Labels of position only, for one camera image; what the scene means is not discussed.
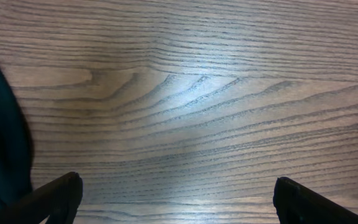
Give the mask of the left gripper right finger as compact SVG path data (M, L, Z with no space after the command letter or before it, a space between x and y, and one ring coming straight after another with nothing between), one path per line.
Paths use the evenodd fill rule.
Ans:
M273 205L280 224L358 224L358 215L307 187L279 177Z

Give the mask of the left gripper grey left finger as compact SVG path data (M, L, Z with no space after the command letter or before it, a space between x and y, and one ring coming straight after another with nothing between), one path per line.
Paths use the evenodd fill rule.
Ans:
M83 197L83 181L69 172L0 210L0 224L71 224Z

